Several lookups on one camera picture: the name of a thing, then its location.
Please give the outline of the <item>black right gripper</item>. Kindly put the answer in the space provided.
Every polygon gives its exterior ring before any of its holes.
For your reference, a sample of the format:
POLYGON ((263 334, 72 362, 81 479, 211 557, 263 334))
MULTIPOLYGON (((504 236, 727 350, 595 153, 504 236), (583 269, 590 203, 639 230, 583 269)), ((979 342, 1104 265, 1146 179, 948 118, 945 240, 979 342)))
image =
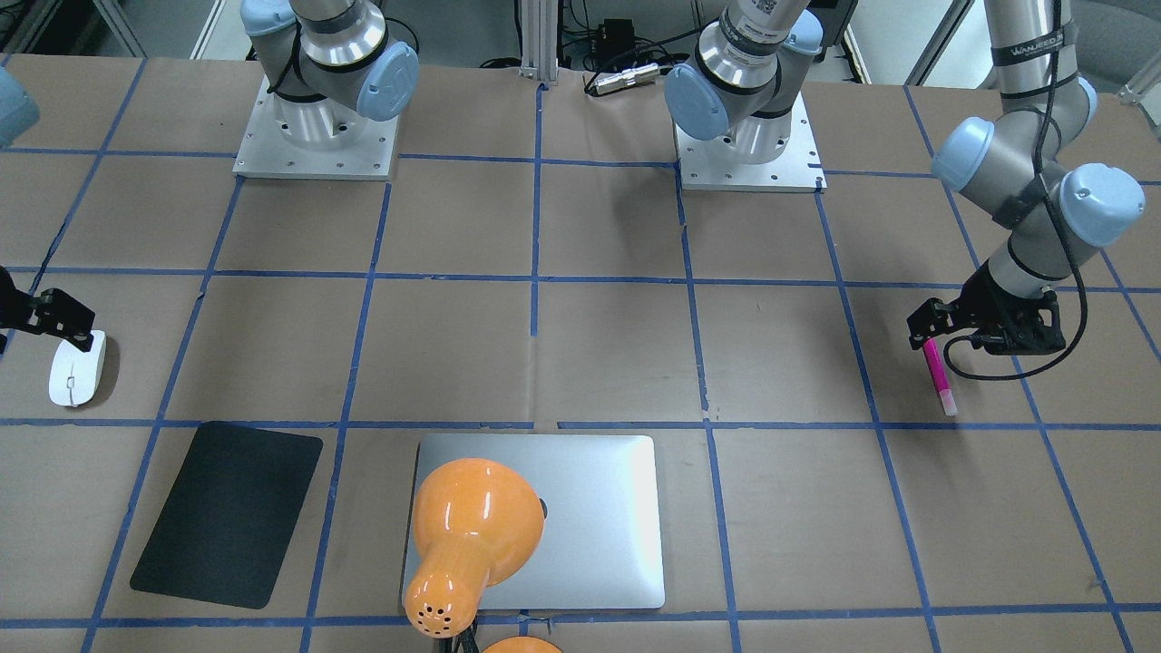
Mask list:
POLYGON ((37 297, 26 294, 1 266, 1 329, 58 337, 88 353, 95 318, 94 310, 59 288, 46 289, 37 297))

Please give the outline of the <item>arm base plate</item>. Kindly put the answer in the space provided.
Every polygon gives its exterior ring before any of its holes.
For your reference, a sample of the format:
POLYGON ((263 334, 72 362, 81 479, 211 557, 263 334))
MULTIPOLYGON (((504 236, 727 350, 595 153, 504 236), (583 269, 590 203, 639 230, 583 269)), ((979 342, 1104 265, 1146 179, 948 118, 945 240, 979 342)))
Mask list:
POLYGON ((355 180, 394 178, 399 117, 376 122, 330 99, 290 102, 262 78, 232 172, 248 179, 355 180))
POLYGON ((712 141, 673 128, 682 185, 688 191, 825 191, 822 165, 805 96, 776 119, 747 117, 712 141))

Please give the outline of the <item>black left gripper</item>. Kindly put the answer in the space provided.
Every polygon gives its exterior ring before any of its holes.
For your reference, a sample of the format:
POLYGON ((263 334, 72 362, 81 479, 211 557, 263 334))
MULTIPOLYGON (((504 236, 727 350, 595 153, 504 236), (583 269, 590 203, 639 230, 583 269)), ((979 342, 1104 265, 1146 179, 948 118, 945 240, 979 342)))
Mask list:
POLYGON ((957 303, 928 297, 908 316, 908 329, 913 350, 962 329, 973 330, 976 340, 1057 340, 1057 292, 1041 285, 1014 294, 985 265, 962 285, 957 303))

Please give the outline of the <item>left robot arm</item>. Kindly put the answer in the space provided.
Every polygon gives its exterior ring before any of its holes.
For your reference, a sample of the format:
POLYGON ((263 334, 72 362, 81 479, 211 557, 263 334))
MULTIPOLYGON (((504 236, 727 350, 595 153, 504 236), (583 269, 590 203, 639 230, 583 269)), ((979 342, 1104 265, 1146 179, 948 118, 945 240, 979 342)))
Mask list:
MULTIPOLYGON (((949 336, 991 356, 1048 356, 1070 349, 1057 285, 1073 280, 1086 294, 1082 266, 1141 218, 1146 198, 1122 168, 1057 160, 1098 110, 1079 74, 1070 3, 988 1, 985 13, 1002 112, 962 120, 933 155, 932 173, 1009 236, 958 297, 929 297, 913 311, 909 343, 918 350, 949 336)), ((668 72, 668 112, 700 141, 780 121, 823 40, 805 1, 731 1, 668 72)))

